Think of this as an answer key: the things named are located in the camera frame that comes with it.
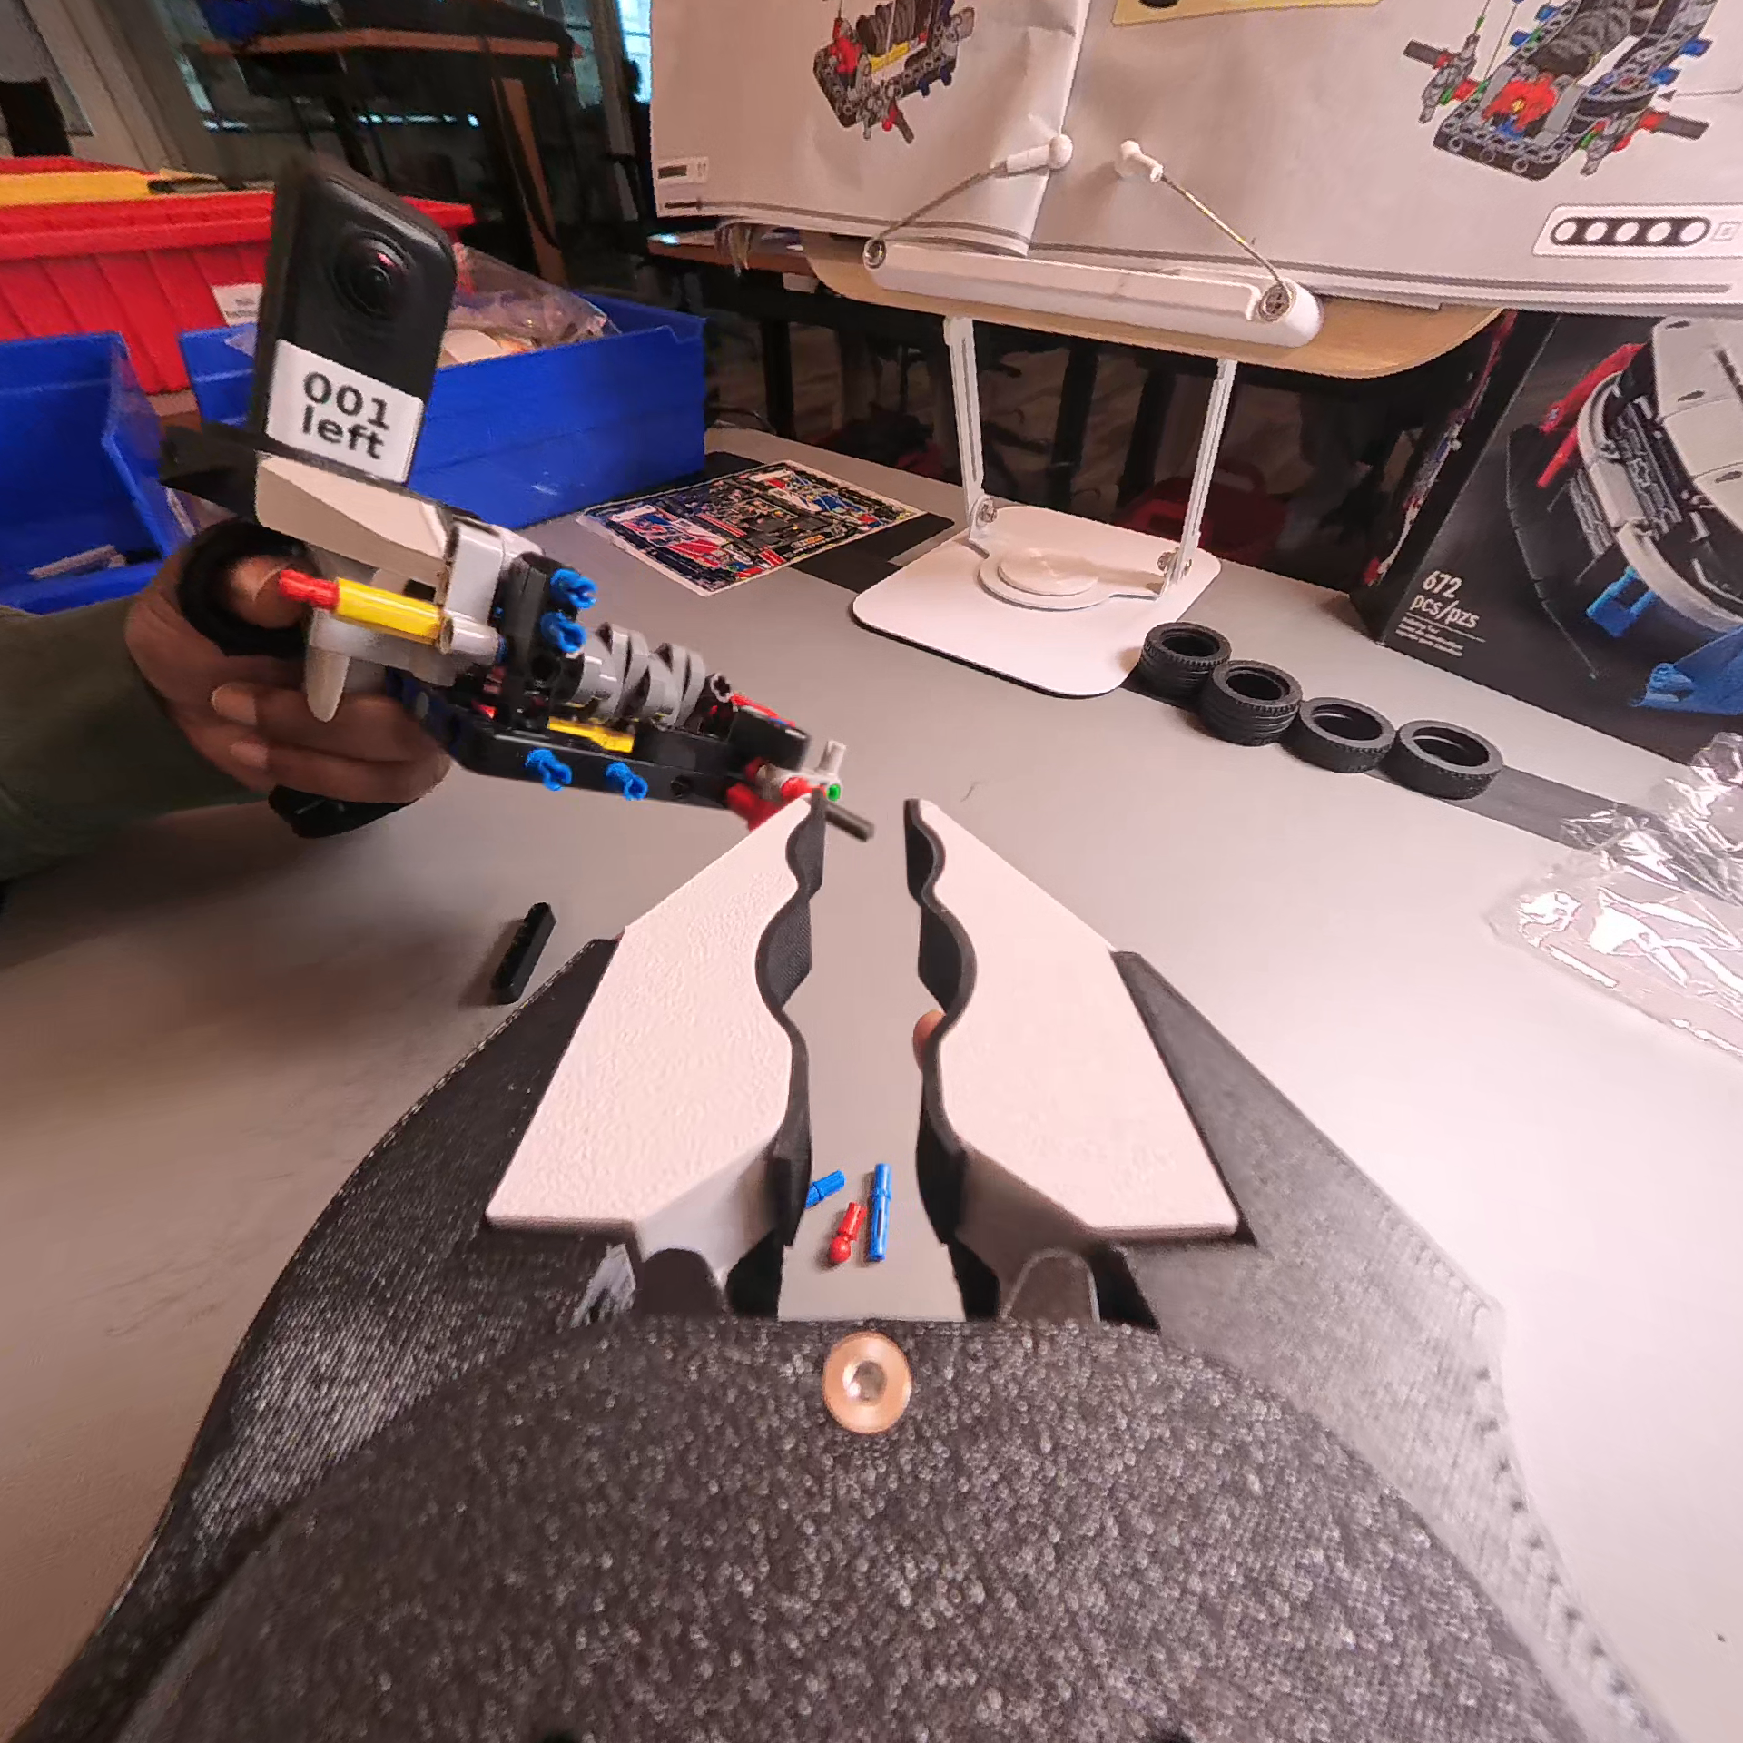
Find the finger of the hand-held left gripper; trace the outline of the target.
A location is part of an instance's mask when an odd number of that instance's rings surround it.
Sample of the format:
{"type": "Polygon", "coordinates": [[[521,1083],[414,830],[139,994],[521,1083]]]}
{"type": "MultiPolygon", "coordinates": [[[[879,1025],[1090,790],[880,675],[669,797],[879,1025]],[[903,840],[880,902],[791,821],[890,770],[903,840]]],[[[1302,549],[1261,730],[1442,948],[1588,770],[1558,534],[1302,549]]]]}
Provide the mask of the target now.
{"type": "Polygon", "coordinates": [[[362,613],[315,605],[310,642],[452,642],[448,574],[452,516],[448,507],[315,465],[256,465],[256,523],[287,534],[310,553],[332,553],[336,580],[385,593],[362,613]]]}

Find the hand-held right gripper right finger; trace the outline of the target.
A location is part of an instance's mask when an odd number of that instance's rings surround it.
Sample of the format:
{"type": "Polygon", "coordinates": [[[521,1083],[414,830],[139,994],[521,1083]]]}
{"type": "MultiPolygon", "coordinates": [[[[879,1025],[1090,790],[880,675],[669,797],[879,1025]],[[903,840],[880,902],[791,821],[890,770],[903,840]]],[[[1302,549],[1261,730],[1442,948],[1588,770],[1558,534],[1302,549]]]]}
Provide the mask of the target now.
{"type": "Polygon", "coordinates": [[[1243,1212],[1116,951],[936,800],[903,803],[919,975],[915,1182],[966,1317],[1156,1317],[1144,1252],[1243,1212]]]}

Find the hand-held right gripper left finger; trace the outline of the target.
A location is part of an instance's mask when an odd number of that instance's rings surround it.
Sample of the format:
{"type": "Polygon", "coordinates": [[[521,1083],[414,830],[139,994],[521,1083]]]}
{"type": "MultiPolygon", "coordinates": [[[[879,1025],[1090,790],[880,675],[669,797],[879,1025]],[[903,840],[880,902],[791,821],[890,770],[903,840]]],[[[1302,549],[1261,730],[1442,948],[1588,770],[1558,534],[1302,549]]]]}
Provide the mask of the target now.
{"type": "Polygon", "coordinates": [[[695,1256],[721,1302],[774,1314],[811,1186],[810,1054],[824,800],[804,797],[620,929],[484,1222],[695,1256]]]}

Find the lego chassis assembly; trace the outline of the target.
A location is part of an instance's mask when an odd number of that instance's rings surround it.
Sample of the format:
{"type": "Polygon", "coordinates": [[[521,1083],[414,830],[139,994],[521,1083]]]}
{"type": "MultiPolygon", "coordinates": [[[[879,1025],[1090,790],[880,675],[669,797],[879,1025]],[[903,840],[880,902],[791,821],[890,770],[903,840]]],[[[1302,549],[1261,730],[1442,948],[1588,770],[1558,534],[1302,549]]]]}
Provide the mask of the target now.
{"type": "Polygon", "coordinates": [[[310,612],[312,707],[379,688],[467,773],[708,807],[745,826],[817,800],[833,826],[872,839],[841,803],[844,742],[814,741],[682,642],[587,622],[592,576],[531,539],[467,516],[441,527],[431,576],[342,553],[276,576],[310,612]]]}

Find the person's left forearm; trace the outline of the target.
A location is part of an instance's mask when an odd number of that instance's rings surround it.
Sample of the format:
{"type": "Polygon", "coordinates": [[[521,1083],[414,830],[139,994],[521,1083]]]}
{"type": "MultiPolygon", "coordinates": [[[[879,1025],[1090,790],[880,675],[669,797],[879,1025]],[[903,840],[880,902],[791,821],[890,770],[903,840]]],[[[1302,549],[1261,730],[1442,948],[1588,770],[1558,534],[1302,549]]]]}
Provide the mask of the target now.
{"type": "Polygon", "coordinates": [[[2,883],[159,816],[253,803],[125,648],[132,600],[2,612],[2,883]]]}

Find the black five-hole lego beam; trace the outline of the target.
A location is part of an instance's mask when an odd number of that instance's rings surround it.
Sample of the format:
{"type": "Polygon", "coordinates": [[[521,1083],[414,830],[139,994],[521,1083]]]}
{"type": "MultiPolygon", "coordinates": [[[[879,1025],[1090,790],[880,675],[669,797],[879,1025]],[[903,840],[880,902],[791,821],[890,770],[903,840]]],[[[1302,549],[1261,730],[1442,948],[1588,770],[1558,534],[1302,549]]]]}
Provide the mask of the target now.
{"type": "Polygon", "coordinates": [[[490,1005],[513,1005],[526,997],[551,935],[554,906],[544,902],[531,903],[526,916],[513,923],[505,948],[498,951],[490,968],[490,975],[484,981],[490,1005]]]}

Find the black lego tyre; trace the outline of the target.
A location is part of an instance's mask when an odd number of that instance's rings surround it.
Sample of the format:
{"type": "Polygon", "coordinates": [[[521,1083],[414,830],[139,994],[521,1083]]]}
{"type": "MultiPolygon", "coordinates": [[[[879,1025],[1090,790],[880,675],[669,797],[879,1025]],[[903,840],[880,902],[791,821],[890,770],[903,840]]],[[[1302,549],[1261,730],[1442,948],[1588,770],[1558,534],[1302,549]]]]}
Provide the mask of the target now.
{"type": "Polygon", "coordinates": [[[1133,675],[1154,698],[1195,702],[1212,671],[1228,658],[1232,642],[1219,632],[1175,620],[1147,628],[1133,675]]]}
{"type": "Polygon", "coordinates": [[[1213,737],[1255,748],[1287,735],[1301,699],[1301,685],[1287,668],[1258,659],[1219,659],[1196,688],[1195,708],[1213,737]]]}
{"type": "Polygon", "coordinates": [[[1330,773],[1373,773],[1396,742],[1396,725],[1348,698],[1305,698],[1279,742],[1298,760],[1330,773]]]}
{"type": "Polygon", "coordinates": [[[1396,730],[1381,757],[1381,773],[1390,780],[1442,800],[1482,796],[1502,770],[1502,753],[1485,735],[1427,718],[1396,730]]]}

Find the lego set box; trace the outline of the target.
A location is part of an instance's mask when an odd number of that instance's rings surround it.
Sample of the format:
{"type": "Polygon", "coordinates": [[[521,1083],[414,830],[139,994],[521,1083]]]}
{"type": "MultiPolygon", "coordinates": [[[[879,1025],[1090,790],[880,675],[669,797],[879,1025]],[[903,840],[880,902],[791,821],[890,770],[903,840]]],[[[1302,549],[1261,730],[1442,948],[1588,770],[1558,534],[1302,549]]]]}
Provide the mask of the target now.
{"type": "Polygon", "coordinates": [[[1739,315],[1503,313],[1466,358],[1370,633],[1666,757],[1739,732],[1739,315]]]}

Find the lego instruction booklet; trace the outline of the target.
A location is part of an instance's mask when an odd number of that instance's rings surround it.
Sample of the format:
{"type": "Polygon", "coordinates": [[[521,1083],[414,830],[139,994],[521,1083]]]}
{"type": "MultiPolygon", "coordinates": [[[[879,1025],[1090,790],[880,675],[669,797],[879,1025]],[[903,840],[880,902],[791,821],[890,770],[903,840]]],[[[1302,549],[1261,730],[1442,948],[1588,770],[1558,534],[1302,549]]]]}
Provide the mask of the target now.
{"type": "Polygon", "coordinates": [[[1739,3],[650,3],[662,216],[1386,303],[1739,309],[1739,3]]]}

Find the person's left hand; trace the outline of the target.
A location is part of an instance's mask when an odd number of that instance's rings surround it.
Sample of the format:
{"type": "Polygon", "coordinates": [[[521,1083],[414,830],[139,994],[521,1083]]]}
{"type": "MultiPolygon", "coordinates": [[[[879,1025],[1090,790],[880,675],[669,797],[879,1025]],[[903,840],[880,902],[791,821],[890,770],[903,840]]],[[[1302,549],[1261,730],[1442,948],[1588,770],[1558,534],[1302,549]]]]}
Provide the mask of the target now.
{"type": "Polygon", "coordinates": [[[185,742],[248,791],[276,786],[411,803],[448,775],[448,755],[382,694],[343,694],[329,718],[310,708],[299,659],[227,655],[181,602],[182,546],[125,612],[125,655],[185,742]]]}

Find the clear bag of parts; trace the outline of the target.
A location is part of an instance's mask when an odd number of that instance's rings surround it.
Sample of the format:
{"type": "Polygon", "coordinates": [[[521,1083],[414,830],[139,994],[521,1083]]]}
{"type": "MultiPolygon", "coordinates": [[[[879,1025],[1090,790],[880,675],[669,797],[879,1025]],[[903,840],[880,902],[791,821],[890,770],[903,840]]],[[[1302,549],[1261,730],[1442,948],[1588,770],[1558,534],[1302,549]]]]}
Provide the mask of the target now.
{"type": "Polygon", "coordinates": [[[452,270],[435,368],[513,358],[620,332],[599,303],[487,253],[452,243],[452,270]]]}

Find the red plastic bin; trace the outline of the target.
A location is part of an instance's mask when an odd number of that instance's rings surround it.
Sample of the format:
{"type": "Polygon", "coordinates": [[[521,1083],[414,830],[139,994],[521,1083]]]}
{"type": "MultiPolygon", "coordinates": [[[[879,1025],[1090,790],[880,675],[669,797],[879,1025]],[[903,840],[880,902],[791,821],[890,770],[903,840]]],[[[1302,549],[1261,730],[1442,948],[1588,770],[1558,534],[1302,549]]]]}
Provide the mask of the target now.
{"type": "Polygon", "coordinates": [[[2,208],[2,338],[114,332],[168,378],[185,329],[256,317],[270,231],[271,187],[2,208]]]}

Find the blue plastic bin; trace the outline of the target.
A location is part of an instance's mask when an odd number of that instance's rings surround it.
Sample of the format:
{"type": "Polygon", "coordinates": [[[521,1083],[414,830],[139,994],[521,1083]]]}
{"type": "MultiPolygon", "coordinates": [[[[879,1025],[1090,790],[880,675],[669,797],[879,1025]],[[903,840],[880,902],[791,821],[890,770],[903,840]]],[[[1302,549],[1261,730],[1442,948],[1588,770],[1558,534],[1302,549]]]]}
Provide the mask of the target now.
{"type": "MultiPolygon", "coordinates": [[[[287,335],[319,358],[401,385],[386,322],[299,297],[287,335]]],[[[527,527],[702,471],[705,348],[698,315],[599,297],[610,332],[411,378],[431,386],[405,488],[475,518],[527,527]]],[[[159,478],[195,491],[223,461],[214,427],[248,427],[253,358],[230,329],[181,338],[201,427],[167,427],[159,478]]]]}
{"type": "Polygon", "coordinates": [[[159,422],[114,332],[2,343],[2,605],[136,593],[191,523],[158,475],[159,422]]]}

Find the yellow plastic bin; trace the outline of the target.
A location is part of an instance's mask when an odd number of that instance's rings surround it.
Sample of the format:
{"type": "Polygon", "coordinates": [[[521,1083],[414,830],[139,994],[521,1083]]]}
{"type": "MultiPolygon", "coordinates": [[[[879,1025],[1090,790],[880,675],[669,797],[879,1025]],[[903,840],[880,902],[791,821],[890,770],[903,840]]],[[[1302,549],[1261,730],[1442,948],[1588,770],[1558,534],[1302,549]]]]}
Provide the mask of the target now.
{"type": "Polygon", "coordinates": [[[167,191],[223,191],[191,168],[134,168],[79,158],[2,158],[2,208],[136,204],[167,191]]]}

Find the colourful sticker sheet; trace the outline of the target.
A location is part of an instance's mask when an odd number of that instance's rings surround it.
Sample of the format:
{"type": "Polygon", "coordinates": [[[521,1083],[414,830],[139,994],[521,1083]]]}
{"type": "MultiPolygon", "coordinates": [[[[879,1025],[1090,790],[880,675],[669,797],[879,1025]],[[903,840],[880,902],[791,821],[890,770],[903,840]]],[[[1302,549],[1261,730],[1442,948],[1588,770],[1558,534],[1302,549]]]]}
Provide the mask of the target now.
{"type": "Polygon", "coordinates": [[[599,501],[583,518],[662,576],[708,596],[902,527],[919,511],[817,467],[764,461],[599,501]]]}

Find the white book stand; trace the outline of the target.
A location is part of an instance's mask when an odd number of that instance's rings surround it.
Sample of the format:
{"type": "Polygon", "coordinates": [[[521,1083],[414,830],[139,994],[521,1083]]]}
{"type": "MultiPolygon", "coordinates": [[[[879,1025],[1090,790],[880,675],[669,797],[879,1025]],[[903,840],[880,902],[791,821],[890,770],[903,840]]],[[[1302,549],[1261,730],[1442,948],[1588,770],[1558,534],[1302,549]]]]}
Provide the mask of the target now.
{"type": "Polygon", "coordinates": [[[958,144],[791,150],[801,228],[862,243],[859,274],[895,303],[936,302],[965,475],[965,530],[880,583],[863,622],[1048,694],[1114,688],[1147,628],[1183,618],[1216,560],[1200,524],[1243,352],[1325,348],[1358,297],[1462,297],[1358,267],[1347,191],[1289,187],[1279,138],[1232,115],[969,129],[958,144]],[[975,338],[991,323],[1136,338],[1212,358],[1183,530],[1094,530],[1068,507],[1017,507],[986,488],[975,338]]]}

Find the clear plastic bag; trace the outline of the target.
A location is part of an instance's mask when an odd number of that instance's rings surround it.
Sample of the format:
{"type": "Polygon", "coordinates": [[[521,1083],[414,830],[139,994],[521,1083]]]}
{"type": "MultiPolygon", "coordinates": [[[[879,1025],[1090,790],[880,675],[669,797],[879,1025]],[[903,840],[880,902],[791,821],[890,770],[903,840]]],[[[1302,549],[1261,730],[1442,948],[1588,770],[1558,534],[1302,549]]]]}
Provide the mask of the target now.
{"type": "Polygon", "coordinates": [[[1739,735],[1713,735],[1651,803],[1561,826],[1555,865],[1490,929],[1739,1058],[1739,735]]]}

